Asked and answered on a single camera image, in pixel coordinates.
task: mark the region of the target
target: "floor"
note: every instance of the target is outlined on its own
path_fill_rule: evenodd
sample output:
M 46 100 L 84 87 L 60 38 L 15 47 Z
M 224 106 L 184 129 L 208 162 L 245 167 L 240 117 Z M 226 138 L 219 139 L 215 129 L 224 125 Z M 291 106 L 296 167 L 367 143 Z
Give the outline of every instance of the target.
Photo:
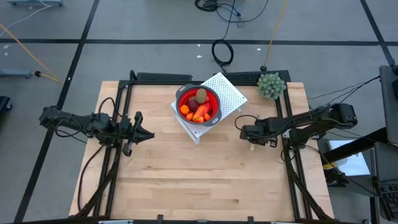
M 58 104 L 71 113 L 89 114 L 101 82 L 127 79 L 130 69 L 191 74 L 194 80 L 220 71 L 211 43 L 224 35 L 227 23 L 215 12 L 198 10 L 193 0 L 64 2 L 64 7 L 45 9 L 10 29 L 62 82 L 0 79 L 0 95 L 10 96 L 14 105 L 0 122 L 0 223 L 14 221 L 36 159 L 46 152 L 46 129 L 38 120 L 44 106 Z M 263 5 L 261 0 L 236 1 L 243 19 L 257 15 Z M 269 0 L 255 21 L 243 27 L 231 24 L 226 39 L 236 42 L 235 58 L 227 71 L 259 70 L 282 5 L 282 0 Z M 267 66 L 289 70 L 293 82 L 304 82 L 308 97 L 376 77 L 379 66 L 398 60 L 397 7 L 396 0 L 289 1 Z M 0 21 L 8 26 L 35 9 L 1 1 Z M 216 53 L 228 59 L 223 46 Z M 0 67 L 44 72 L 7 34 L 0 38 Z M 316 107 L 334 96 L 310 104 Z M 384 126 L 379 82 L 364 86 L 346 102 L 354 106 L 359 120 L 352 132 L 367 134 Z M 84 148 L 73 139 L 51 139 L 20 220 L 67 217 Z M 370 217 L 368 198 L 344 189 L 330 189 L 330 195 L 336 218 L 360 222 Z

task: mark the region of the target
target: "green succulent plant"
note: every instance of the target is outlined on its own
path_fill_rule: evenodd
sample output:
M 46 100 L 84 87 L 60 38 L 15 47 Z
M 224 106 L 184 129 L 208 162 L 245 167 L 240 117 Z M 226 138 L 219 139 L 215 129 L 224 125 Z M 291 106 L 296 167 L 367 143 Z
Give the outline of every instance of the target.
M 260 96 L 272 100 L 278 99 L 286 89 L 285 81 L 280 79 L 279 73 L 261 75 L 257 85 Z

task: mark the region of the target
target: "orange carrot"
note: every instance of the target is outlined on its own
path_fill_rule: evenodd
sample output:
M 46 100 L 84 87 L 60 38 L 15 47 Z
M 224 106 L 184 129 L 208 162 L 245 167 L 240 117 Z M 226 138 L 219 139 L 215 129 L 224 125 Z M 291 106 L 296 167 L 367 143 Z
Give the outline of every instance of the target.
M 210 115 L 208 113 L 205 113 L 205 115 L 203 115 L 203 118 L 205 119 L 205 121 L 210 120 Z
M 181 114 L 187 115 L 189 113 L 189 107 L 187 105 L 182 105 L 180 107 Z
M 202 116 L 199 117 L 199 118 L 196 120 L 196 122 L 197 122 L 197 123 L 203 123 L 203 122 L 204 122 L 203 117 L 202 117 Z
M 193 112 L 190 112 L 189 114 L 187 114 L 187 119 L 188 120 L 192 120 L 193 117 Z
M 199 117 L 203 116 L 205 113 L 207 113 L 209 109 L 210 109 L 210 104 L 208 102 L 199 105 L 198 109 L 196 110 L 195 114 L 192 117 L 192 121 L 196 122 L 196 120 Z

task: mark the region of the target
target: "white pegboard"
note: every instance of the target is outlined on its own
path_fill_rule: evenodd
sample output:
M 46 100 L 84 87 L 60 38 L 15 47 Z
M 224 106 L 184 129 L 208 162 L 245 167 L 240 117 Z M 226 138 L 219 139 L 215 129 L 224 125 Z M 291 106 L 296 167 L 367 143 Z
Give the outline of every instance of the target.
M 232 85 L 232 83 L 229 82 L 220 72 L 202 83 L 202 85 L 214 90 L 220 98 L 220 109 L 222 114 L 221 121 L 248 101 L 248 99 L 246 99 L 246 97 L 244 97 L 243 94 L 239 92 L 239 90 L 235 88 L 235 86 Z M 177 121 L 179 121 L 197 144 L 199 143 L 199 137 L 212 128 L 200 124 L 190 124 L 180 119 L 175 107 L 175 101 L 171 104 L 171 107 L 173 108 Z

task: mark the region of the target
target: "wooden tabletop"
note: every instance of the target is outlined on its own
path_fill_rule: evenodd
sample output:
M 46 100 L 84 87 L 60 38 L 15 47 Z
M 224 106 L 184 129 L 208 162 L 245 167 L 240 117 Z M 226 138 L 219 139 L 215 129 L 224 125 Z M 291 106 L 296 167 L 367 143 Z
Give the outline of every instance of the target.
M 106 97 L 116 98 L 117 87 L 118 82 L 103 82 L 96 111 Z M 288 87 L 293 114 L 308 111 L 303 83 L 288 83 Z M 235 118 L 241 114 L 259 114 L 261 119 L 277 116 L 275 102 L 261 98 L 255 86 L 237 86 L 248 99 L 247 106 L 242 113 L 236 111 L 222 120 L 196 145 L 174 118 L 170 106 L 178 88 L 133 86 L 129 117 L 141 111 L 142 127 L 155 133 L 155 138 L 133 145 L 131 157 L 122 155 L 111 218 L 154 220 L 163 214 L 166 220 L 244 221 L 253 216 L 256 221 L 293 221 L 287 173 L 280 159 L 281 141 L 277 148 L 255 146 L 250 151 L 250 143 L 240 140 L 239 130 L 234 127 Z M 110 101 L 102 112 L 111 115 Z M 241 118 L 238 126 L 253 122 L 252 118 Z M 307 144 L 317 147 L 313 140 Z M 97 140 L 89 139 L 81 168 L 99 147 Z M 98 186 L 104 151 L 85 172 L 82 205 Z M 301 155 L 308 191 L 333 217 L 319 154 L 302 149 Z M 300 191 L 296 191 L 302 208 Z M 103 213 L 106 199 L 101 203 Z M 76 185 L 70 214 L 77 211 Z

